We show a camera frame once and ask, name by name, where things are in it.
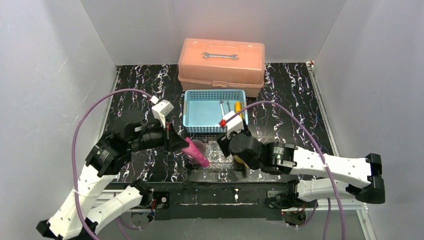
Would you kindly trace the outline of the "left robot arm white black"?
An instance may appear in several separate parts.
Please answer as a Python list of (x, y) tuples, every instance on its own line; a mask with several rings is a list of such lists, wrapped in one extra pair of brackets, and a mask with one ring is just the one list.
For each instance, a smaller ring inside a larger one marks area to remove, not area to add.
[(188, 146), (169, 120), (147, 120), (137, 110), (124, 112), (86, 157), (76, 181), (78, 189), (68, 195), (52, 217), (40, 221), (36, 230), (54, 240), (93, 240), (107, 224), (153, 194), (145, 181), (135, 180), (120, 194), (94, 207), (103, 190), (131, 161), (133, 152), (162, 148), (172, 153)]

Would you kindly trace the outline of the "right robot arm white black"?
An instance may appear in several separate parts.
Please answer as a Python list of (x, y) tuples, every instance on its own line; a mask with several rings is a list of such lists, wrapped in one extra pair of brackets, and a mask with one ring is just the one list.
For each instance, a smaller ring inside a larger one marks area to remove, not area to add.
[(217, 138), (225, 157), (232, 156), (252, 170), (270, 175), (310, 175), (318, 180), (291, 180), (282, 201), (295, 202), (328, 198), (355, 198), (366, 204), (384, 204), (386, 188), (381, 156), (364, 158), (319, 154), (293, 144), (262, 143), (249, 133), (226, 133)]

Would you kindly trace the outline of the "clear plastic tray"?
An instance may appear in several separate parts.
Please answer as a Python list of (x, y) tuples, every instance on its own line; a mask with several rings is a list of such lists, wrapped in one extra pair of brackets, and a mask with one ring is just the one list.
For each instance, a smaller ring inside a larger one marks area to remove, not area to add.
[(205, 156), (209, 161), (209, 169), (232, 169), (235, 166), (233, 158), (225, 157), (216, 141), (205, 143)]

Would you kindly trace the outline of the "yellow toothpaste tube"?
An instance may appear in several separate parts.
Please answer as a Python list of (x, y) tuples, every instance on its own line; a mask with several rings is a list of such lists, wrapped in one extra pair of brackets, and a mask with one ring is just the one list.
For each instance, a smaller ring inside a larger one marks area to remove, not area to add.
[(243, 119), (244, 116), (243, 116), (242, 109), (243, 109), (242, 103), (240, 101), (236, 101), (235, 104), (234, 104), (234, 112), (235, 113), (239, 112), (239, 116)]

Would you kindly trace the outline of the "light blue plastic basket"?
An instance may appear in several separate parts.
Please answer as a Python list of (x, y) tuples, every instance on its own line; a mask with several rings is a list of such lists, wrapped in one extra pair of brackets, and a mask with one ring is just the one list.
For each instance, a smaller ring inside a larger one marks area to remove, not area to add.
[(187, 90), (184, 94), (182, 124), (190, 134), (221, 134), (220, 127), (222, 111), (220, 100), (223, 100), (228, 111), (227, 101), (231, 110), (235, 110), (235, 103), (247, 104), (246, 93), (241, 89), (203, 89)]

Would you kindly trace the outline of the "yellow mug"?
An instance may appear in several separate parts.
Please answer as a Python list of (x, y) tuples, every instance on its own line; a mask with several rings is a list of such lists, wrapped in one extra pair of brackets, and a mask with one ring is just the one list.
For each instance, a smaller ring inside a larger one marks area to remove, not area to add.
[(234, 160), (237, 163), (239, 163), (239, 164), (244, 165), (245, 167), (247, 167), (247, 164), (240, 157), (238, 157), (237, 155), (234, 156)]

